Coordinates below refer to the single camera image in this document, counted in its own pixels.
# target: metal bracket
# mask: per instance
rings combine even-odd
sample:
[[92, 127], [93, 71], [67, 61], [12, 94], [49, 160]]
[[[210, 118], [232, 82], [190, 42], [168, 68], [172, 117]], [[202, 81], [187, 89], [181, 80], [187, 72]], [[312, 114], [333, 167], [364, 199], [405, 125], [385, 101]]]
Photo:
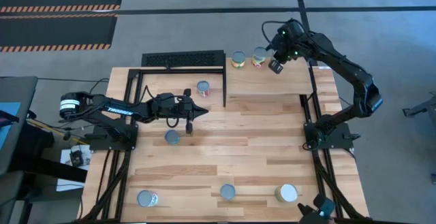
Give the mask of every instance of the metal bracket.
[[310, 149], [353, 148], [353, 140], [359, 135], [351, 134], [347, 123], [341, 123], [328, 135], [324, 135], [316, 127], [316, 123], [305, 124], [307, 146]]

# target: food can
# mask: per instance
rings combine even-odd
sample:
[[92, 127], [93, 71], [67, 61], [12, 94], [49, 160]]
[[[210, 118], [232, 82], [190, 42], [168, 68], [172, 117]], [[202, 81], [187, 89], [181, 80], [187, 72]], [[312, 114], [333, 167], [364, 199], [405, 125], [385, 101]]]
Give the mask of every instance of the food can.
[[266, 60], [266, 50], [263, 47], [257, 47], [254, 49], [253, 58], [251, 62], [256, 68], [261, 68]]
[[294, 202], [297, 200], [297, 188], [291, 184], [284, 184], [275, 189], [275, 197], [279, 202]]
[[177, 131], [170, 129], [165, 133], [165, 141], [171, 145], [175, 145], [180, 140], [180, 135]]
[[199, 81], [197, 84], [197, 90], [201, 97], [208, 97], [211, 92], [207, 81]]
[[138, 204], [141, 207], [156, 206], [158, 199], [157, 194], [149, 190], [142, 190], [136, 197], [136, 200], [138, 200]]
[[245, 53], [237, 50], [232, 54], [232, 66], [235, 68], [242, 68], [245, 64]]
[[224, 184], [219, 192], [226, 201], [234, 199], [234, 196], [236, 195], [236, 189], [231, 184]]

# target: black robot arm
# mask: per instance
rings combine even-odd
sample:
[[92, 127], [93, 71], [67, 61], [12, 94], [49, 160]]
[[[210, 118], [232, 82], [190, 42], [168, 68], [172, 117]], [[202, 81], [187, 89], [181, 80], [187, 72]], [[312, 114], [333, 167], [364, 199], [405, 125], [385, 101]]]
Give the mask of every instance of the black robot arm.
[[275, 60], [270, 62], [269, 67], [276, 74], [280, 73], [286, 62], [304, 57], [306, 60], [324, 62], [354, 88], [352, 106], [333, 115], [323, 115], [314, 124], [316, 130], [312, 133], [313, 140], [322, 142], [337, 125], [355, 117], [368, 117], [378, 109], [383, 100], [371, 74], [335, 50], [324, 34], [308, 32], [294, 19], [282, 23], [267, 47], [275, 51]]
[[[62, 122], [84, 120], [106, 131], [102, 133], [101, 130], [97, 130], [97, 133], [94, 131], [94, 134], [85, 136], [94, 140], [91, 142], [91, 150], [115, 149], [117, 145], [120, 145], [119, 148], [134, 148], [137, 127], [126, 124], [121, 118], [112, 119], [102, 114], [102, 111], [130, 116], [141, 123], [151, 123], [164, 118], [171, 128], [178, 125], [179, 119], [186, 119], [186, 133], [192, 133], [192, 121], [206, 114], [208, 110], [197, 106], [190, 96], [191, 90], [185, 89], [183, 95], [162, 93], [146, 102], [133, 104], [104, 95], [86, 92], [67, 93], [61, 97], [60, 115], [63, 118]], [[175, 124], [170, 125], [169, 118], [176, 119]]]

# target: soup can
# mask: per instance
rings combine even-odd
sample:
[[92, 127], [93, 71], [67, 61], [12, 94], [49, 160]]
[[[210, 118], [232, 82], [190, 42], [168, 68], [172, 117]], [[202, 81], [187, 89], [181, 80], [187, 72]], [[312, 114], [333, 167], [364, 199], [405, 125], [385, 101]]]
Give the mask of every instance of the soup can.
[[254, 49], [253, 57], [251, 62], [256, 68], [261, 68], [266, 60], [266, 49], [263, 47], [257, 47]]
[[197, 90], [201, 97], [208, 97], [211, 93], [209, 83], [204, 80], [197, 83]]
[[136, 197], [138, 204], [141, 207], [153, 207], [157, 205], [158, 197], [153, 191], [143, 190]]
[[242, 68], [245, 64], [245, 53], [237, 50], [232, 54], [232, 66], [235, 68]]
[[294, 202], [297, 200], [297, 188], [291, 184], [284, 184], [275, 189], [275, 197], [279, 202]]

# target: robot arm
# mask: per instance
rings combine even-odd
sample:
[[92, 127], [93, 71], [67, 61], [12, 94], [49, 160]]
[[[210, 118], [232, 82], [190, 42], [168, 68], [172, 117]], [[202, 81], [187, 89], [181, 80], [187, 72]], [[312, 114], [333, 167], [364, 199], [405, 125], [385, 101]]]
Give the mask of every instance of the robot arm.
[[287, 61], [304, 57], [306, 60], [315, 59], [324, 62], [352, 84], [353, 105], [332, 115], [323, 123], [320, 121], [317, 126], [324, 132], [354, 117], [364, 118], [372, 115], [383, 102], [371, 74], [337, 52], [324, 34], [305, 31], [297, 20], [284, 22], [277, 30], [268, 49], [275, 50], [276, 60], [271, 61], [269, 67], [276, 74], [280, 73]]
[[104, 95], [86, 92], [67, 93], [61, 97], [60, 115], [66, 122], [83, 119], [100, 127], [111, 127], [108, 123], [112, 120], [109, 117], [104, 118], [101, 111], [131, 116], [141, 123], [151, 123], [159, 118], [176, 119], [175, 125], [168, 124], [170, 127], [177, 126], [178, 120], [184, 118], [187, 121], [186, 132], [192, 133], [191, 121], [206, 114], [208, 110], [198, 107], [190, 96], [191, 90], [185, 89], [183, 95], [162, 93], [146, 102], [132, 104]]

